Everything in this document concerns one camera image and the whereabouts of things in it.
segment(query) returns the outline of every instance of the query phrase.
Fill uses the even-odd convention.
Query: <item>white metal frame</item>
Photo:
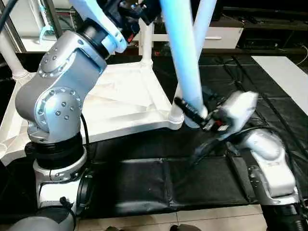
[[[206,116],[198,59],[216,1],[201,0],[197,21],[206,23],[195,24],[194,29],[190,1],[181,1],[180,9],[176,10],[171,2],[161,0],[172,56],[182,86],[181,89],[177,87],[175,95],[183,96]],[[143,22],[140,25],[142,60],[138,63],[109,65],[85,100],[83,114],[87,120],[91,142],[162,127],[179,129],[182,125],[182,111],[174,103],[171,105],[152,70],[154,25],[146,26]],[[30,141],[26,132],[27,122],[18,115],[14,98],[19,88],[31,78],[31,74],[17,62],[12,50],[5,48],[1,53],[4,53],[13,73],[22,71],[25,74],[24,77],[16,79],[14,92],[0,126],[0,160],[8,165],[14,159],[25,156],[24,146]],[[195,126],[190,120],[186,120],[186,123],[191,127]]]

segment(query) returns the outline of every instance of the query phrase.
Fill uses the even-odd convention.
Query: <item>red component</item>
[[[222,125],[222,122],[220,120],[216,120],[215,123],[220,127]]]
[[[131,34],[130,37],[127,39],[127,42],[130,43],[134,38],[134,34]]]

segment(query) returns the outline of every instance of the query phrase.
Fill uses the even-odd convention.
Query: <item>black mat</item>
[[[228,96],[237,90],[234,78],[222,66],[223,63],[228,64],[228,70],[239,78],[245,90],[255,91],[257,86],[268,96],[297,139],[308,150],[306,114],[253,59],[248,56],[239,56],[237,59],[251,76],[253,83],[235,65],[231,57],[202,57],[200,60],[202,84],[211,87],[222,96]],[[108,63],[138,60],[140,57],[136,56],[112,56]],[[29,68],[35,69],[37,64],[28,65]],[[172,59],[154,58],[153,70],[167,97],[172,100],[177,84]],[[296,160],[296,174],[303,194],[307,197],[308,160],[261,98],[257,113],[252,116],[250,122],[256,125],[268,124],[283,133]],[[196,168],[188,171],[190,157],[196,148],[210,140],[210,134],[183,125],[177,131],[162,128],[91,144],[90,157],[95,161],[92,167],[99,177],[93,201],[84,216],[89,218],[130,216],[256,203],[243,159],[234,156],[225,146],[207,156]],[[32,162],[26,158],[19,159],[12,162],[9,167],[13,170],[20,165],[25,166],[23,167],[25,170],[20,175],[14,174],[13,177],[17,182],[23,182],[20,183],[20,187],[24,192],[15,192],[13,196],[10,192],[15,188],[10,185],[6,187],[5,193],[0,197],[0,218],[7,219],[6,211],[15,215],[34,211],[35,198],[30,187],[34,183]],[[28,210],[21,212],[16,207],[9,208],[8,201],[14,198],[24,203]]]

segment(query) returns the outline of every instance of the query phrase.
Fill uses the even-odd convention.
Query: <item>white frame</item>
[[[196,107],[203,116],[206,116],[207,110],[203,105],[201,94],[198,59],[201,53],[200,49],[202,49],[203,42],[205,40],[206,31],[213,14],[216,0],[201,0],[196,20],[202,20],[203,22],[207,21],[207,23],[202,23],[202,26],[196,26],[197,24],[195,24],[194,28],[190,11],[190,1],[182,1],[181,11],[179,9],[171,9],[170,7],[173,7],[173,4],[170,2],[170,0],[161,0],[162,9],[167,24],[166,28],[169,31],[170,46],[178,80],[180,85],[183,86],[182,89],[180,89],[179,86],[177,87],[175,95],[179,97],[182,97],[183,95],[186,101]],[[172,20],[175,18],[182,20],[182,23],[177,22],[174,24]],[[185,28],[186,30],[182,30],[183,23],[188,27]],[[108,128],[104,126],[104,123],[100,123],[100,121],[97,124],[92,125],[90,119],[88,127],[91,142],[156,128],[167,127],[170,129],[179,129],[181,127],[184,120],[182,111],[174,103],[172,105],[170,104],[152,70],[152,33],[153,24],[146,26],[142,22],[141,36],[139,36],[139,40],[141,41],[142,37],[143,42],[142,60],[138,63],[115,64],[108,66],[103,74],[103,79],[101,77],[99,78],[98,84],[104,81],[104,78],[107,76],[115,76],[117,73],[122,73],[123,75],[123,73],[127,71],[135,71],[136,73],[142,75],[142,78],[144,78],[145,86],[147,87],[150,98],[153,100],[153,104],[156,109],[154,109],[154,111],[151,109],[149,112],[142,111],[137,113],[138,115],[143,115],[141,120],[132,119],[130,121],[130,117],[128,116],[127,119],[127,114],[123,114],[123,117],[126,119],[119,120],[117,118],[114,125],[109,126],[109,124],[107,124]],[[8,165],[14,159],[25,156],[24,146],[30,141],[26,133],[27,123],[18,115],[14,107],[14,98],[18,89],[33,76],[33,73],[28,73],[24,70],[14,54],[13,49],[6,46],[3,42],[0,42],[0,51],[13,71],[13,77],[16,79],[14,92],[11,96],[7,111],[0,126],[0,160],[4,163],[4,165]],[[89,115],[102,115],[101,112],[103,111],[100,111],[102,110],[101,108],[94,109],[99,113],[90,111]],[[195,124],[190,120],[186,119],[185,122],[189,126],[195,127]]]

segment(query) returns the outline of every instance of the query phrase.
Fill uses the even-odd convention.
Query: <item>floor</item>
[[[103,231],[109,226],[125,231],[169,231],[174,224],[194,225],[202,231],[266,230],[260,206],[248,205],[125,218],[80,220],[78,231]]]

